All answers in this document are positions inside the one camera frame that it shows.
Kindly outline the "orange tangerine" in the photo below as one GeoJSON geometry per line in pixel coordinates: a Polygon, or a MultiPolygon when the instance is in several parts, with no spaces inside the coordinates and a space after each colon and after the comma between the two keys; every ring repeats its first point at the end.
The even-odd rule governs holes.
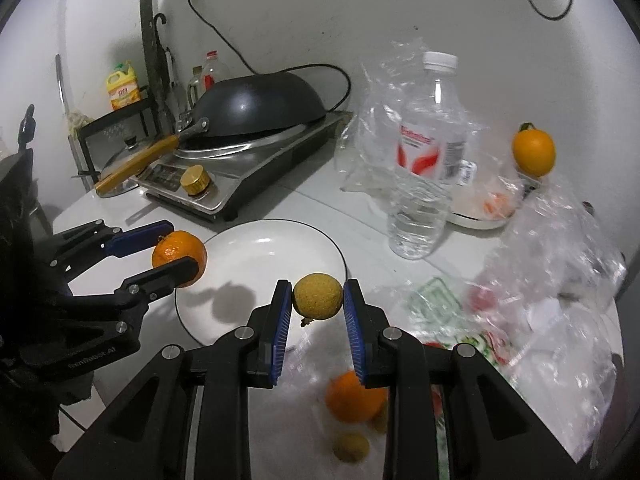
{"type": "Polygon", "coordinates": [[[339,422],[362,424],[375,418],[387,397],[386,388],[364,388],[356,373],[350,370],[329,381],[324,402],[339,422]]]}
{"type": "Polygon", "coordinates": [[[195,235],[186,231],[174,231],[162,236],[152,252],[152,267],[158,268],[183,257],[190,257],[198,263],[198,273],[194,278],[180,285],[181,288],[188,287],[202,277],[207,266],[206,247],[195,235]]]}

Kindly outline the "printed plastic bag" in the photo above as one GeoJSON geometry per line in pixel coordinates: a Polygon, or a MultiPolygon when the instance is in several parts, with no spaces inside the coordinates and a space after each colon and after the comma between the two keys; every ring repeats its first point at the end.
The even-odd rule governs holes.
{"type": "Polygon", "coordinates": [[[605,315],[625,274],[620,251],[557,178],[524,200],[475,278],[410,278],[372,300],[420,341],[475,346],[580,460],[613,399],[605,315]]]}

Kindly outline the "glass pot lid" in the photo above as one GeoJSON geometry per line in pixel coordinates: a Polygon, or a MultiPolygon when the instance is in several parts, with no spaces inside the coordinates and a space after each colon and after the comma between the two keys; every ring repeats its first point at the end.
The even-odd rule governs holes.
{"type": "MultiPolygon", "coordinates": [[[[125,162],[129,162],[131,159],[134,158],[134,156],[146,150],[154,143],[155,141],[152,140],[151,138],[142,139],[142,138],[136,138],[135,136],[130,136],[130,138],[126,138],[124,140],[124,145],[114,155],[112,155],[109,159],[107,159],[107,162],[105,163],[104,167],[101,169],[100,179],[104,179],[110,176],[116,169],[120,168],[125,162]]],[[[138,186],[139,185],[137,184],[137,181],[134,180],[133,177],[129,177],[128,179],[123,180],[114,188],[112,188],[111,191],[108,191],[108,192],[98,191],[96,192],[96,194],[98,194],[101,198],[110,198],[110,197],[119,196],[119,195],[128,193],[134,190],[135,188],[137,188],[138,186]]]]}

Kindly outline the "white bowl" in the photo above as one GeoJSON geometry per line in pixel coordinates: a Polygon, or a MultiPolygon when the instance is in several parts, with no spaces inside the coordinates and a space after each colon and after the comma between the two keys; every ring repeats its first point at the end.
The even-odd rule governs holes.
{"type": "Polygon", "coordinates": [[[523,181],[518,176],[465,170],[451,188],[447,221],[474,231],[502,228],[521,205],[523,195],[523,181]]]}

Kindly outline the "small yellow-green round fruit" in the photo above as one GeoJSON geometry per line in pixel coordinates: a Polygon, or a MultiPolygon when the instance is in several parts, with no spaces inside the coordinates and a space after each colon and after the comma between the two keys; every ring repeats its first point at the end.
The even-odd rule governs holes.
{"type": "Polygon", "coordinates": [[[314,321],[333,318],[343,304],[343,287],[331,275],[308,274],[301,278],[293,289],[293,304],[302,317],[300,326],[306,327],[314,321]]]}

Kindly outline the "black wok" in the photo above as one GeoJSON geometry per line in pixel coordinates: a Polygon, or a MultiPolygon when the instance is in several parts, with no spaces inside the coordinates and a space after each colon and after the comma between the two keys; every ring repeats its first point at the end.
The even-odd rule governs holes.
{"type": "Polygon", "coordinates": [[[294,74],[280,72],[226,79],[205,91],[182,130],[162,136],[107,171],[94,190],[103,196],[178,148],[191,151],[228,148],[242,141],[260,140],[293,127],[308,126],[325,117],[326,109],[316,90],[294,74]]]}

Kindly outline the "orange tangerine in bag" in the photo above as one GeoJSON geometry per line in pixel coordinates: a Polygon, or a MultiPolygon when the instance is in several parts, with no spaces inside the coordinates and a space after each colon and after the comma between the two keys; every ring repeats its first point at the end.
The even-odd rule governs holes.
{"type": "Polygon", "coordinates": [[[356,373],[350,370],[329,381],[324,402],[339,422],[362,424],[375,418],[387,397],[386,388],[364,388],[356,373]]]}

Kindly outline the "yellow detergent bottle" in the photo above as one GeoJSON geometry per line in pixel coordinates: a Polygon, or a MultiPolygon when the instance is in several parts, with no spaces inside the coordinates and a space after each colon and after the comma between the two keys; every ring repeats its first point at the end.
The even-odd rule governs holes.
{"type": "Polygon", "coordinates": [[[142,100],[137,75],[130,62],[116,65],[105,84],[112,110],[120,110],[142,100]]]}

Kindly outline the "silver induction cooker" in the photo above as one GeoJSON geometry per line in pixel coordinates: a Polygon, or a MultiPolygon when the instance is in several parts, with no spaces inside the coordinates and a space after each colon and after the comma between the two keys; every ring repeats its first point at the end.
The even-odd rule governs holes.
{"type": "Polygon", "coordinates": [[[310,126],[299,125],[262,139],[212,150],[179,150],[152,162],[134,180],[161,202],[206,219],[232,220],[245,203],[320,150],[351,119],[351,112],[333,112],[310,126]],[[193,166],[202,166],[210,182],[191,196],[180,179],[193,166]]]}

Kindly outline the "dark vertical pipe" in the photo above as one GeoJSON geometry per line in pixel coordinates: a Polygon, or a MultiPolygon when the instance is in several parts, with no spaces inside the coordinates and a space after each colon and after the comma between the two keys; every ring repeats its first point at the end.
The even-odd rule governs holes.
{"type": "Polygon", "coordinates": [[[165,84],[164,78],[166,58],[156,33],[154,0],[139,0],[139,2],[144,64],[146,76],[148,76],[149,92],[156,104],[157,116],[160,121],[158,130],[163,133],[172,133],[174,118],[172,118],[166,102],[168,85],[165,84]]]}

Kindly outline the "white round plate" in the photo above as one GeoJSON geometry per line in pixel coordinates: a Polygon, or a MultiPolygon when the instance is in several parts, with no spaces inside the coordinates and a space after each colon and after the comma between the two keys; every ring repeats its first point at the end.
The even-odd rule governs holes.
{"type": "Polygon", "coordinates": [[[251,310],[269,304],[277,281],[296,284],[311,273],[346,280],[347,266],[337,244],[294,220],[242,223],[217,234],[205,247],[206,270],[175,293],[181,324],[203,346],[245,324],[251,310]]]}

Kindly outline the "small green fruit in bag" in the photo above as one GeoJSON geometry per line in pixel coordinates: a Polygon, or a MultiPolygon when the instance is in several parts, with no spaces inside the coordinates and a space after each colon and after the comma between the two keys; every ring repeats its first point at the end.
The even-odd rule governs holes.
{"type": "Polygon", "coordinates": [[[370,453],[369,440],[359,432],[343,432],[332,443],[334,456],[342,463],[362,462],[370,453]]]}

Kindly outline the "orange on bowl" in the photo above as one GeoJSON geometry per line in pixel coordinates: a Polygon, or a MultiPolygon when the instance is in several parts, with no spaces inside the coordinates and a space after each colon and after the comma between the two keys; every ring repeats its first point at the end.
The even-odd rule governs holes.
{"type": "Polygon", "coordinates": [[[549,133],[523,122],[512,139],[512,154],[518,169],[526,176],[541,178],[555,165],[555,144],[549,133]]]}

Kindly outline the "clear plastic water bottle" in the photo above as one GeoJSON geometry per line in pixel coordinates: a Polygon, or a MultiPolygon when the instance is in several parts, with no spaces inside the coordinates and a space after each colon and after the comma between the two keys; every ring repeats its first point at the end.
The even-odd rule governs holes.
{"type": "Polygon", "coordinates": [[[456,87],[458,58],[422,54],[422,73],[402,102],[388,244],[398,256],[422,259],[437,245],[471,135],[456,87]]]}

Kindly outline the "red cap sauce bottle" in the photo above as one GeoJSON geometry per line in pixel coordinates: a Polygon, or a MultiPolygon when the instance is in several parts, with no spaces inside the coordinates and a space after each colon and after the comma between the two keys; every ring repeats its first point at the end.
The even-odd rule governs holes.
{"type": "Polygon", "coordinates": [[[206,53],[205,64],[201,72],[203,86],[206,91],[218,82],[231,78],[229,69],[224,62],[221,62],[218,51],[213,50],[206,53]]]}

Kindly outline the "clear plastic bag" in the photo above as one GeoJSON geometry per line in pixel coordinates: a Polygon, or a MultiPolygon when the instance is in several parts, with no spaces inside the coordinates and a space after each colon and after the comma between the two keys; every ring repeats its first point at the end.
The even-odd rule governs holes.
{"type": "MultiPolygon", "coordinates": [[[[390,50],[362,64],[367,92],[340,136],[335,168],[344,192],[364,193],[379,211],[390,211],[396,170],[407,152],[399,147],[402,108],[424,75],[427,46],[421,37],[392,43],[390,50]]],[[[462,110],[465,128],[461,166],[452,179],[448,220],[476,230],[506,222],[523,200],[523,183],[503,148],[490,144],[488,125],[462,110]]]]}

